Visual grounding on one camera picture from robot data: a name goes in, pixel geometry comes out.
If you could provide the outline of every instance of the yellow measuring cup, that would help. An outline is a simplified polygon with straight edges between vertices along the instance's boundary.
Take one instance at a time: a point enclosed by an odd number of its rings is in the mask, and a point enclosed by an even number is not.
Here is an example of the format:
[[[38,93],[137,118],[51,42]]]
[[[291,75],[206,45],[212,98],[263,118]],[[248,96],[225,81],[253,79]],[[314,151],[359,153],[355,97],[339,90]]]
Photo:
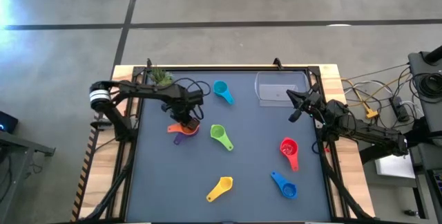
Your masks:
[[[233,178],[230,176],[223,176],[220,178],[218,184],[212,189],[212,191],[206,196],[208,202],[213,202],[224,192],[230,190],[233,186]]]

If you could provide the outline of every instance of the green measuring cup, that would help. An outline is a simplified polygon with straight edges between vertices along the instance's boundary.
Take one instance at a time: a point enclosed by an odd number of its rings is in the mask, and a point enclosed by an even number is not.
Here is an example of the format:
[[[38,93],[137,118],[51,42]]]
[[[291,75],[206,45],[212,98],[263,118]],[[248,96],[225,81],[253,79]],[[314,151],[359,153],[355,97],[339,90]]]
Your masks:
[[[221,124],[212,124],[210,129],[210,136],[220,141],[228,151],[233,150],[233,144],[227,137],[226,129]]]

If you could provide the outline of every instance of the wooden table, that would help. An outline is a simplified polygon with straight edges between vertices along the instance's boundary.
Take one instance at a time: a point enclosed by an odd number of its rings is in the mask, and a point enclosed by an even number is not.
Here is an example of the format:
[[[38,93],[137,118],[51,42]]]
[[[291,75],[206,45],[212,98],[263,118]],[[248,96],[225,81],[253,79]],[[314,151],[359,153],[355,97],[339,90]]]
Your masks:
[[[182,67],[196,67],[196,66],[223,66],[226,65],[181,65]],[[266,66],[269,65],[230,65],[230,66]],[[339,100],[346,103],[343,86],[340,81],[338,66],[336,64],[291,64],[284,65],[284,67],[299,67],[299,66],[319,66],[320,74],[323,83],[326,100]],[[112,80],[131,80],[133,74],[133,65],[116,66],[113,72]],[[179,67],[178,65],[159,66]],[[127,101],[123,101],[118,105],[120,112],[124,113]],[[137,106],[137,99],[133,100],[133,106]],[[94,119],[98,119],[98,114],[94,115]],[[115,162],[117,160],[117,150],[119,143],[111,142],[105,147],[102,147],[97,153],[93,152],[95,147],[114,138],[114,131],[97,131],[94,128],[90,130],[88,146],[86,148],[86,155],[84,157],[84,164],[82,167],[80,180],[78,184],[77,194],[75,196],[74,207],[72,210],[71,220],[75,221],[77,218],[88,216],[95,208],[95,206],[103,198],[109,187],[111,186]],[[372,200],[368,191],[367,181],[363,170],[361,158],[357,144],[351,140],[340,138],[336,142],[336,150],[338,154],[338,161],[340,165],[343,182],[350,194],[354,197],[356,202],[367,212],[370,216],[374,216],[374,209]],[[337,189],[332,186],[334,202],[336,206],[336,216],[343,216],[342,208],[340,207],[340,196]],[[119,206],[121,203],[122,186],[120,187],[116,200],[113,216],[119,214]]]

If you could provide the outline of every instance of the small potted plant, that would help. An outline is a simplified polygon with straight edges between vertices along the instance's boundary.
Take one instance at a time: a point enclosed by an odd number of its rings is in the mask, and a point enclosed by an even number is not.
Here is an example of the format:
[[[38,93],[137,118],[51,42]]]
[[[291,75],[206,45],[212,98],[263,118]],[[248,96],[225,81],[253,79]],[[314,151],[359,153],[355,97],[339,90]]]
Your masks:
[[[149,78],[156,86],[168,86],[173,81],[172,73],[166,72],[164,69],[157,66],[152,67]]]

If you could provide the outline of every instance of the blue measuring cup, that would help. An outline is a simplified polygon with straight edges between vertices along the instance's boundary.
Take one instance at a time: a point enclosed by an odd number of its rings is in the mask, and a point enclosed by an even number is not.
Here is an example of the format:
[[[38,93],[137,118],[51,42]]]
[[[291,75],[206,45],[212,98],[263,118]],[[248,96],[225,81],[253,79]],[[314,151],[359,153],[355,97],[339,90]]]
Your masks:
[[[232,97],[232,94],[229,92],[229,87],[226,82],[223,81],[215,81],[213,85],[213,91],[216,95],[223,97],[229,104],[235,103],[235,100]]]
[[[276,171],[271,173],[271,177],[275,180],[279,189],[282,192],[282,195],[288,199],[296,199],[298,197],[298,190],[296,189],[296,185],[286,180]]]

